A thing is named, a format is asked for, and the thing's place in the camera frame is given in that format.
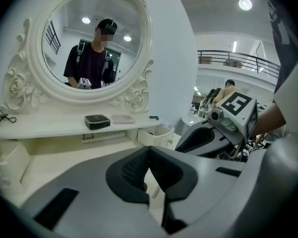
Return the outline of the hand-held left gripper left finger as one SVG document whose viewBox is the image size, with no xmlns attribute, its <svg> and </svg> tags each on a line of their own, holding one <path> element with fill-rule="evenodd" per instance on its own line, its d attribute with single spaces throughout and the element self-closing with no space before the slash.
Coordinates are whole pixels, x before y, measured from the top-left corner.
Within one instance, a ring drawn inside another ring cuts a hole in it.
<svg viewBox="0 0 298 238">
<path fill-rule="evenodd" d="M 164 238 L 149 212 L 149 149 L 80 162 L 34 192 L 22 211 L 60 238 Z"/>
</svg>

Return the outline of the white drawer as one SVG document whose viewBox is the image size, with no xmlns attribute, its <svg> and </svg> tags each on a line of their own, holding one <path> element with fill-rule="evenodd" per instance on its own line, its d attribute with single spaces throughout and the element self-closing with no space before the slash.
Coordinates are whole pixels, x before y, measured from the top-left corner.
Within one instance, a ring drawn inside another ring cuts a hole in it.
<svg viewBox="0 0 298 238">
<path fill-rule="evenodd" d="M 154 126 L 138 130 L 137 140 L 144 146 L 168 147 L 173 143 L 174 129 L 164 126 Z"/>
<path fill-rule="evenodd" d="M 25 191 L 21 180 L 30 162 L 24 145 L 16 140 L 0 140 L 0 194 L 18 195 Z"/>
</svg>

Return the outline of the black mezzanine railing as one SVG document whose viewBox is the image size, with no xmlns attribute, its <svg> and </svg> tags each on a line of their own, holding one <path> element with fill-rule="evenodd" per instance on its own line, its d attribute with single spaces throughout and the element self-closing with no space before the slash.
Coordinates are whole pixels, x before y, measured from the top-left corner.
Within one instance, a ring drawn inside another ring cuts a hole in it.
<svg viewBox="0 0 298 238">
<path fill-rule="evenodd" d="M 198 64 L 213 64 L 245 69 L 257 74 L 278 78 L 280 66 L 265 59 L 222 50 L 197 50 Z"/>
</svg>

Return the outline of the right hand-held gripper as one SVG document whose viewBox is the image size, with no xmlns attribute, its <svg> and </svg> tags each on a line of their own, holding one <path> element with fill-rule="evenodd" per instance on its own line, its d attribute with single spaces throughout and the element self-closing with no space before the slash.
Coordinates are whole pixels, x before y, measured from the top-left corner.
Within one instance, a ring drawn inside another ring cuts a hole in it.
<svg viewBox="0 0 298 238">
<path fill-rule="evenodd" d="M 258 122 L 257 100 L 233 91 L 216 104 L 207 121 L 192 125 L 182 135 L 175 150 L 199 157 L 215 157 L 247 143 Z"/>
</svg>

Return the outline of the person's right forearm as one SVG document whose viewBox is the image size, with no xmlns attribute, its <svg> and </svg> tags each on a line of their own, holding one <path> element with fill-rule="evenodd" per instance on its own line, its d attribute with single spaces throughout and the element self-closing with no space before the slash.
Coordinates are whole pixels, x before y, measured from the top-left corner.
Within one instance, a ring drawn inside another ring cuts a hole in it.
<svg viewBox="0 0 298 238">
<path fill-rule="evenodd" d="M 260 113 L 258 122 L 254 128 L 251 137 L 259 134 L 265 134 L 269 131 L 278 129 L 286 124 L 285 118 L 278 105 L 273 102 L 269 107 Z"/>
</svg>

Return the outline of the metal eyelash curler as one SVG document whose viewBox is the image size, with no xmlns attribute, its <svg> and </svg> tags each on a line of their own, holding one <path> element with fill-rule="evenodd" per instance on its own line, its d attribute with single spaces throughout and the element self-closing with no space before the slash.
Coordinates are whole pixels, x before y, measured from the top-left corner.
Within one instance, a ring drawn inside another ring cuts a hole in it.
<svg viewBox="0 0 298 238">
<path fill-rule="evenodd" d="M 8 114 L 5 114 L 1 109 L 0 109 L 0 124 L 3 120 L 7 120 L 11 123 L 15 123 L 17 121 L 16 117 L 9 117 Z"/>
</svg>

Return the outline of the oval mirror ornate white frame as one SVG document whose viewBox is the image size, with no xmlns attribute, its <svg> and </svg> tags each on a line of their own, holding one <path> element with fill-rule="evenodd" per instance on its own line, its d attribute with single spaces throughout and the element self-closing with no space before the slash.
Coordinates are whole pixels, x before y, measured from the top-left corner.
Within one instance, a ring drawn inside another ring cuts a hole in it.
<svg viewBox="0 0 298 238">
<path fill-rule="evenodd" d="M 23 27 L 4 75 L 2 110 L 147 112 L 153 37 L 145 0 L 49 0 Z"/>
</svg>

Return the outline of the white dressing table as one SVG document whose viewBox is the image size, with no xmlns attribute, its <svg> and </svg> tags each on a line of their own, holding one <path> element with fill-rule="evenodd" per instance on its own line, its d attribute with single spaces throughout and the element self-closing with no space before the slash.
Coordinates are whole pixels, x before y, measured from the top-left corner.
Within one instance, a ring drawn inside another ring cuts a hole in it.
<svg viewBox="0 0 298 238">
<path fill-rule="evenodd" d="M 1 122 L 0 140 L 19 141 L 30 155 L 21 180 L 25 191 L 18 195 L 0 196 L 17 207 L 43 185 L 80 162 L 139 147 L 139 129 L 159 125 L 172 129 L 147 115 L 134 116 L 134 124 L 111 122 L 109 127 L 97 130 L 88 129 L 84 119 L 78 116 L 15 117 L 15 123 Z M 179 138 L 174 132 L 173 143 L 167 148 L 174 149 Z"/>
</svg>

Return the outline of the round ceiling light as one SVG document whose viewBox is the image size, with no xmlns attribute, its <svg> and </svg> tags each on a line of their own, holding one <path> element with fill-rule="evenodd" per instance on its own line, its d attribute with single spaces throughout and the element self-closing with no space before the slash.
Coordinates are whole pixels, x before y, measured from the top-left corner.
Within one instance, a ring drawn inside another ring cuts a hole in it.
<svg viewBox="0 0 298 238">
<path fill-rule="evenodd" d="M 245 11 L 252 9 L 252 1 L 251 0 L 239 0 L 238 5 L 242 10 L 245 10 Z"/>
</svg>

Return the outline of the person's dark shirt torso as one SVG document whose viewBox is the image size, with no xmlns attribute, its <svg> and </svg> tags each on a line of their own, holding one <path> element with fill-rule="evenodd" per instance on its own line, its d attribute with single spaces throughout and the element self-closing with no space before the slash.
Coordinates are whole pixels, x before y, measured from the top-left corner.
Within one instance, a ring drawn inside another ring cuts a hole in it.
<svg viewBox="0 0 298 238">
<path fill-rule="evenodd" d="M 277 92 L 298 62 L 298 28 L 282 0 L 268 0 L 268 6 L 275 50 L 280 61 Z"/>
</svg>

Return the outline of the pink eyeshadow palette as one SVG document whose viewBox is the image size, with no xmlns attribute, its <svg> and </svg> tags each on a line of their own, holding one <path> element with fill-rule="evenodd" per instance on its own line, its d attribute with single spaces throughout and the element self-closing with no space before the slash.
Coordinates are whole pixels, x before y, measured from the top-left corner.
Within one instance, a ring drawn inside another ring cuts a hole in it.
<svg viewBox="0 0 298 238">
<path fill-rule="evenodd" d="M 134 124 L 135 119 L 128 115 L 113 115 L 112 122 L 113 124 Z"/>
</svg>

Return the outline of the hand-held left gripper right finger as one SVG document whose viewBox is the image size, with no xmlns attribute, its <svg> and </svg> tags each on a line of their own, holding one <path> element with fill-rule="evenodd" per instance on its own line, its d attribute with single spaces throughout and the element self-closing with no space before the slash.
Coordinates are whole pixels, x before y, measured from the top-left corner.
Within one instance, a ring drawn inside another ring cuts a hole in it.
<svg viewBox="0 0 298 238">
<path fill-rule="evenodd" d="M 149 168 L 165 193 L 161 226 L 173 234 L 195 223 L 231 189 L 244 166 L 151 146 Z"/>
</svg>

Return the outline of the black square compact case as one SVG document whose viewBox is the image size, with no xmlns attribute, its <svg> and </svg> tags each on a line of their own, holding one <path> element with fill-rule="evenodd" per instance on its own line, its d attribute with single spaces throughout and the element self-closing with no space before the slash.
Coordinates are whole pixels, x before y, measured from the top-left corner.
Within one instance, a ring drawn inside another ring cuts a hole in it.
<svg viewBox="0 0 298 238">
<path fill-rule="evenodd" d="M 109 127 L 111 121 L 108 117 L 104 115 L 89 115 L 84 117 L 85 125 L 90 130 L 102 129 Z"/>
</svg>

